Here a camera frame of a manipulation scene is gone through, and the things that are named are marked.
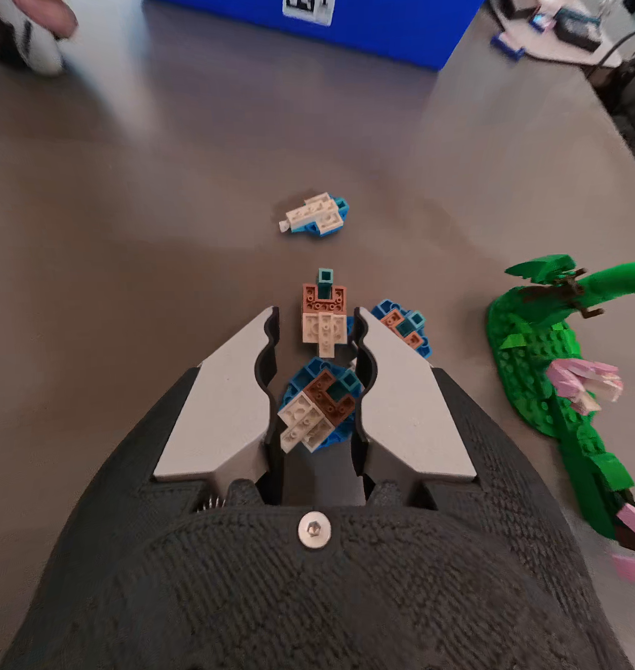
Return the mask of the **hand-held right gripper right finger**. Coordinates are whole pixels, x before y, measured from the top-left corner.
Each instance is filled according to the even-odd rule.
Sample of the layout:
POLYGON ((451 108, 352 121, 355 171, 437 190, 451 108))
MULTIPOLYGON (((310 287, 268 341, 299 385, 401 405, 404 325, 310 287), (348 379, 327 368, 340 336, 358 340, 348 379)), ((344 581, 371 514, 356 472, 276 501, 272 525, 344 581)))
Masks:
POLYGON ((425 481, 470 484, 477 473, 430 363, 364 307, 355 308, 356 400, 351 457, 365 498, 391 481, 409 503, 425 481))

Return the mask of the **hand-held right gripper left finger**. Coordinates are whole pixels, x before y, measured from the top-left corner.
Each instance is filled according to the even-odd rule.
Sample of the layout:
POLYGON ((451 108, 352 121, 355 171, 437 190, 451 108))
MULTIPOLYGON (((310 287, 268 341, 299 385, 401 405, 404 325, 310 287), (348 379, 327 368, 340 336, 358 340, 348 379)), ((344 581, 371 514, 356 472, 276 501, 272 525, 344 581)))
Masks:
POLYGON ((224 498, 238 479, 282 500, 283 456, 274 444, 280 313, 267 307, 204 359, 155 466, 158 481, 205 481, 224 498))

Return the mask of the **blue white brown lego assembly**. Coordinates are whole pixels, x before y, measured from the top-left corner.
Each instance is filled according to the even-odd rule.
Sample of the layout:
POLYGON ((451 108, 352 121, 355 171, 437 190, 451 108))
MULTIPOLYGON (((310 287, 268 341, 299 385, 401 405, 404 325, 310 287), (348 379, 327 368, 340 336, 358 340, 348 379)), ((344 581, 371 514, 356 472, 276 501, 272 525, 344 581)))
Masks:
POLYGON ((349 439, 362 383, 354 367, 314 357, 288 383, 278 417, 285 424, 280 447, 288 454, 302 444, 311 453, 349 439))

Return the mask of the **blue brown teal lego assembly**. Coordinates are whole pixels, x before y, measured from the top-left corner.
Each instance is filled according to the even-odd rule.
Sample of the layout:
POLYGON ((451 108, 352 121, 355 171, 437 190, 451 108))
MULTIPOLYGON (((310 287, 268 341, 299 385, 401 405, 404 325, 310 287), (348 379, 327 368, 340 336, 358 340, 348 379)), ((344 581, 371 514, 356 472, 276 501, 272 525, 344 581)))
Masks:
POLYGON ((426 319, 421 312, 405 309, 391 299, 382 300, 372 307, 371 312, 424 360, 431 357, 432 348, 424 328, 426 319))

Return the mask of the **brown white teal lego assembly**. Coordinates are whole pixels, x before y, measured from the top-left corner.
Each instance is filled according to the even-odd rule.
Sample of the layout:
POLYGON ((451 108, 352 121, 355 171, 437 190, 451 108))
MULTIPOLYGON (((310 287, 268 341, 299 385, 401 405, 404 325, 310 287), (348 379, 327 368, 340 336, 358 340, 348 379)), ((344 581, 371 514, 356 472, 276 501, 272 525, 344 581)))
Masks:
POLYGON ((320 267, 302 291, 302 341, 315 344, 318 356, 334 359, 336 347, 347 345, 347 288, 334 283, 332 269, 320 267))

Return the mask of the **green lego plant model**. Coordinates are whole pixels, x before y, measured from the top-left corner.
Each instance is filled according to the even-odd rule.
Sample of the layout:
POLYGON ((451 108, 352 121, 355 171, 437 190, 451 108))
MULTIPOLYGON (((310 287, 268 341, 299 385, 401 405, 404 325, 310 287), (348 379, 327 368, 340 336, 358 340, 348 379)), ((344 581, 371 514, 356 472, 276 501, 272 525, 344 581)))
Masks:
POLYGON ((486 334, 508 401, 533 429, 556 440, 581 514, 607 539, 621 578, 635 583, 634 481, 610 453, 592 420, 617 401, 616 366, 587 360, 567 319, 603 314, 602 304, 635 295, 635 262, 589 274, 572 256, 536 257, 506 269, 530 285, 510 289, 489 305, 486 334))

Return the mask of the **white and blue lego assembly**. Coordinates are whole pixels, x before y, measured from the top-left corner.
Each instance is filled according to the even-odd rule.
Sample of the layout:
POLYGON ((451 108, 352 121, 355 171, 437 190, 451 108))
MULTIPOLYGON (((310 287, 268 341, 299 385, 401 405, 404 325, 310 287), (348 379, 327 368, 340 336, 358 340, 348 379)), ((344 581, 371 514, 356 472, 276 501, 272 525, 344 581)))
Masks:
POLYGON ((342 230, 348 213, 349 204, 344 198, 323 192, 305 199, 301 207, 287 212, 279 222, 279 230, 324 238, 342 230))

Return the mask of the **person's left hand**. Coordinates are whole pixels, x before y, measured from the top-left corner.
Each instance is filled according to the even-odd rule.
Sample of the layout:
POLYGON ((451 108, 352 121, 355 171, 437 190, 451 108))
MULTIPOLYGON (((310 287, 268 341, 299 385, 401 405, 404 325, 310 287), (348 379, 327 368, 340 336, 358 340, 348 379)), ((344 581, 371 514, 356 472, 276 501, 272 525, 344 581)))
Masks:
POLYGON ((78 29, 78 20, 65 1, 13 1, 31 21, 56 38, 69 39, 78 29))

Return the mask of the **blue plastic box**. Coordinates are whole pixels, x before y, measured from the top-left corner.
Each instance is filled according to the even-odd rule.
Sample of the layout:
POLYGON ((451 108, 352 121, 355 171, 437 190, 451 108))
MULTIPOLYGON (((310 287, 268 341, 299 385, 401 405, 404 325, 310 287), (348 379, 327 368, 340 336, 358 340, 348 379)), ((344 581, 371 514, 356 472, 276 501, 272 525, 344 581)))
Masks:
POLYGON ((483 1, 166 1, 294 36, 442 70, 483 1))

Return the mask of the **pale board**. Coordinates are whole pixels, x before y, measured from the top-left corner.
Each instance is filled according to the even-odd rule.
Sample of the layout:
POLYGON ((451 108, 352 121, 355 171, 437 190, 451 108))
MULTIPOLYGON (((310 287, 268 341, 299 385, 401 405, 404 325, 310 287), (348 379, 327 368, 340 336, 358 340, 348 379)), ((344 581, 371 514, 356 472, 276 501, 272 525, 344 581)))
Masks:
POLYGON ((556 38, 554 34, 556 13, 566 8, 598 17, 595 5, 591 1, 490 1, 489 6, 502 30, 524 46, 527 56, 537 60, 593 66, 598 64, 614 45, 604 25, 600 26, 603 43, 592 54, 556 38), (528 21, 536 12, 543 12, 552 17, 552 22, 547 22, 547 30, 543 33, 538 33, 529 26, 528 21))

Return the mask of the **black device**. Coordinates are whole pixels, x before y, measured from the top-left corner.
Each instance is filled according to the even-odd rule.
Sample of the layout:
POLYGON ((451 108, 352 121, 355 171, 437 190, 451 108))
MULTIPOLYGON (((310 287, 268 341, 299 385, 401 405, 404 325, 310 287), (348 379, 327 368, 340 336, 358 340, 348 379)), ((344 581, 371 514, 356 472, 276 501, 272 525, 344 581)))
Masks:
POLYGON ((556 38, 590 54, 603 43, 600 20, 597 17, 562 8, 554 16, 556 38))

